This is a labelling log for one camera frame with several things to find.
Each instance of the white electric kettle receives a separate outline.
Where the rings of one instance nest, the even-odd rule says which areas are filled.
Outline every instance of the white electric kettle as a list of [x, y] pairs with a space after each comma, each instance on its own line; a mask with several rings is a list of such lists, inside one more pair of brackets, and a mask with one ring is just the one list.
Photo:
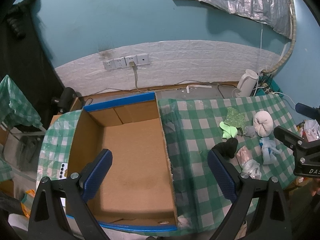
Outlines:
[[258, 74], [251, 69], [246, 69], [237, 85], [236, 97], [249, 97], [258, 80]]

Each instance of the flexible hose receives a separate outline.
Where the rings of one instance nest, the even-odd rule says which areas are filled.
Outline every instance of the flexible hose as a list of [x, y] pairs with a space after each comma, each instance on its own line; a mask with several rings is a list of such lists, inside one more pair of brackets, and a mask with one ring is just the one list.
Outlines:
[[290, 0], [290, 3], [291, 3], [291, 10], [292, 10], [292, 37], [291, 37], [290, 47], [289, 47], [287, 53], [272, 68], [270, 68], [268, 70], [266, 70], [266, 69], [262, 70], [262, 73], [264, 73], [264, 74], [269, 74], [269, 73], [276, 71], [283, 63], [285, 63], [287, 61], [287, 59], [290, 57], [290, 55], [293, 52], [293, 48], [296, 43], [296, 35], [297, 35], [297, 18], [296, 18], [296, 10], [294, 8], [293, 0]]

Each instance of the kettle handle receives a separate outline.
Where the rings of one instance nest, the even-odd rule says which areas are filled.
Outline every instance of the kettle handle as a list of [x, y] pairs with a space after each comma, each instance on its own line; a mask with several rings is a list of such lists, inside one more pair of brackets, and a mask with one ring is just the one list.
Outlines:
[[243, 76], [240, 78], [238, 85], [237, 85], [237, 89], [241, 91], [241, 87], [244, 83], [244, 81], [249, 77], [249, 75], [247, 73], [243, 74]]

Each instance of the electrical outlet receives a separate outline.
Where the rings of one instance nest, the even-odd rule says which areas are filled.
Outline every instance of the electrical outlet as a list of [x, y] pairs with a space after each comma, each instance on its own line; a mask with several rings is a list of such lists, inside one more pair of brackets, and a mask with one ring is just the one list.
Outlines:
[[104, 65], [105, 70], [115, 70], [116, 69], [115, 61], [113, 59], [108, 60], [108, 61], [104, 61], [103, 65]]
[[127, 64], [127, 67], [130, 67], [129, 63], [130, 63], [131, 61], [133, 61], [133, 62], [135, 63], [135, 65], [138, 65], [137, 55], [125, 57], [125, 62], [126, 62], [126, 64]]
[[137, 58], [138, 58], [138, 65], [150, 63], [149, 54], [147, 54], [147, 53], [138, 54]]
[[117, 68], [125, 68], [125, 67], [127, 67], [127, 65], [125, 64], [124, 57], [115, 58], [113, 61], [115, 62], [116, 69]]

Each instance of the silver screw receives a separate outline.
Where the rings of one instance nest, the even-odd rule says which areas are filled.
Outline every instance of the silver screw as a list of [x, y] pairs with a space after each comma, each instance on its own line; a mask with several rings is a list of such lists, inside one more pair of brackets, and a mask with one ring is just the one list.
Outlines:
[[41, 182], [42, 182], [42, 183], [46, 183], [46, 182], [48, 181], [48, 179], [49, 179], [49, 177], [43, 177], [43, 178], [41, 179]]
[[241, 176], [241, 178], [243, 178], [243, 179], [249, 178], [249, 175], [248, 175], [247, 173], [245, 173], [245, 172], [241, 172], [241, 173], [240, 173], [240, 176]]
[[277, 177], [271, 177], [271, 180], [274, 182], [274, 183], [277, 183], [278, 182], [278, 178]]
[[72, 179], [76, 179], [76, 178], [79, 177], [79, 173], [74, 172], [74, 173], [72, 173], [72, 174], [70, 175], [70, 177], [71, 177]]

